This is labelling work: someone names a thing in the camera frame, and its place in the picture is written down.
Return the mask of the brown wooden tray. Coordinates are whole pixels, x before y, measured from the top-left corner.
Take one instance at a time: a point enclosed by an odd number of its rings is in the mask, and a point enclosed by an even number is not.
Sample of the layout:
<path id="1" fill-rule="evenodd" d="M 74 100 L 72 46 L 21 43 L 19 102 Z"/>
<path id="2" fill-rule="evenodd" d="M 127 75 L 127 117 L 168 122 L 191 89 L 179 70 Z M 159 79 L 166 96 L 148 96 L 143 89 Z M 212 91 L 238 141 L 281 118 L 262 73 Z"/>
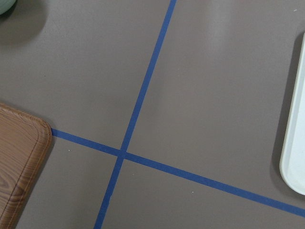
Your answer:
<path id="1" fill-rule="evenodd" d="M 0 105 L 0 227 L 13 229 L 52 141 L 44 120 Z"/>

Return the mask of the cream rectangular tray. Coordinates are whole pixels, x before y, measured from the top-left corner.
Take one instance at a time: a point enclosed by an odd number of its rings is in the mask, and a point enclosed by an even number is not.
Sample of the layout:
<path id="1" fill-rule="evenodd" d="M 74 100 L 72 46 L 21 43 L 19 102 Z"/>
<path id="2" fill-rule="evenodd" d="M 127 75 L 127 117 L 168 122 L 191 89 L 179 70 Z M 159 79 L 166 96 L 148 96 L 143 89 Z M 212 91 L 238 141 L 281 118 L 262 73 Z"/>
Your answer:
<path id="1" fill-rule="evenodd" d="M 294 91 L 280 158 L 280 173 L 295 192 L 305 194 L 305 41 L 302 40 Z"/>

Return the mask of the green ceramic bowl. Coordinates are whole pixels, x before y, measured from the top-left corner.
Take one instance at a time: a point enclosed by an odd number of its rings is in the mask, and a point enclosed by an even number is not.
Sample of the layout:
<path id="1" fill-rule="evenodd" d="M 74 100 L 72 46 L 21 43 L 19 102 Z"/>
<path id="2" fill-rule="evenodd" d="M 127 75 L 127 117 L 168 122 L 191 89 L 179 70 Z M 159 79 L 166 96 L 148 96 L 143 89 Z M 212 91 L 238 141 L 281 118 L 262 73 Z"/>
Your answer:
<path id="1" fill-rule="evenodd" d="M 0 0 L 0 15 L 6 13 L 15 2 L 16 0 Z"/>

